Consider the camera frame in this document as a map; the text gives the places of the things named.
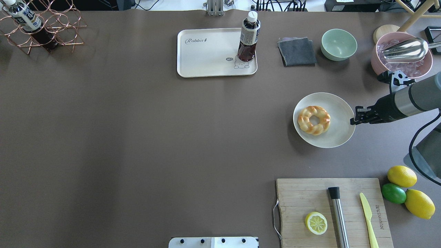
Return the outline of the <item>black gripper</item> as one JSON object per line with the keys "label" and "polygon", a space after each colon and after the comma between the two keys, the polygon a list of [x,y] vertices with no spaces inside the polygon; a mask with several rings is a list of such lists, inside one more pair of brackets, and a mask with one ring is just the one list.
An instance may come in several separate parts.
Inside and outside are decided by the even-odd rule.
{"label": "black gripper", "polygon": [[373,109],[373,106],[367,108],[363,106],[355,107],[355,116],[350,119],[351,125],[358,125],[361,123],[374,124],[379,121],[378,113]]}

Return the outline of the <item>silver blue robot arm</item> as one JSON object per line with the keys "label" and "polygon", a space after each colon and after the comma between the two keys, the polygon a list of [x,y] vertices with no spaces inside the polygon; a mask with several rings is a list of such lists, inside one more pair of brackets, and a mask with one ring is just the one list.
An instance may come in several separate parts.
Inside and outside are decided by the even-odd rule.
{"label": "silver blue robot arm", "polygon": [[[390,93],[367,108],[356,106],[355,116],[350,120],[351,125],[390,123],[423,112],[440,110],[440,77],[438,73],[416,82],[402,71],[382,72],[377,80],[388,84]],[[436,185],[440,185],[440,125],[434,127],[417,145],[414,142],[423,129],[438,119],[440,114],[414,134],[406,156],[406,162],[413,170]]]}

